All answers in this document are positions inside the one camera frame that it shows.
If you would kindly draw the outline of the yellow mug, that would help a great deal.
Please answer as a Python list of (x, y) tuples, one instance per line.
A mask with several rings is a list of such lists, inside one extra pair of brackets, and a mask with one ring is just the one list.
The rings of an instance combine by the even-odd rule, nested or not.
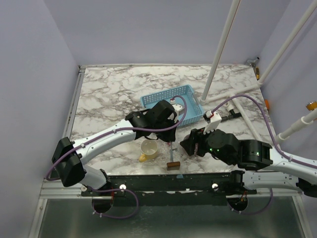
[(140, 146), (141, 156), (139, 162), (143, 163), (147, 160), (154, 160), (158, 155), (158, 144), (155, 140), (144, 140)]

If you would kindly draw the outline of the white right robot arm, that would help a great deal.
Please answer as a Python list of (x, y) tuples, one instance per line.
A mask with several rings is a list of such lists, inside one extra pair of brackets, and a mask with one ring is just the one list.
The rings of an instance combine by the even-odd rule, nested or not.
[(180, 142), (189, 156), (211, 154), (227, 165), (238, 167), (241, 177), (228, 181), (233, 194), (258, 188), (283, 188), (317, 196), (317, 164), (311, 160), (281, 155), (275, 147), (254, 140), (239, 140), (234, 134), (217, 129), (204, 133), (193, 129)]

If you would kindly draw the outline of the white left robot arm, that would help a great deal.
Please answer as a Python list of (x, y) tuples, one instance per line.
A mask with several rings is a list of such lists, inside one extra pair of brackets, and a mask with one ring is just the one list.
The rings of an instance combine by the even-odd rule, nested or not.
[(99, 196), (109, 192), (109, 179), (104, 170), (87, 165), (99, 154), (120, 144), (147, 137), (152, 133), (164, 142), (176, 140), (178, 115), (175, 100), (161, 100), (151, 109), (129, 113), (124, 119), (92, 136), (70, 141), (61, 139), (54, 152), (52, 163), (63, 186), (77, 183), (93, 188)]

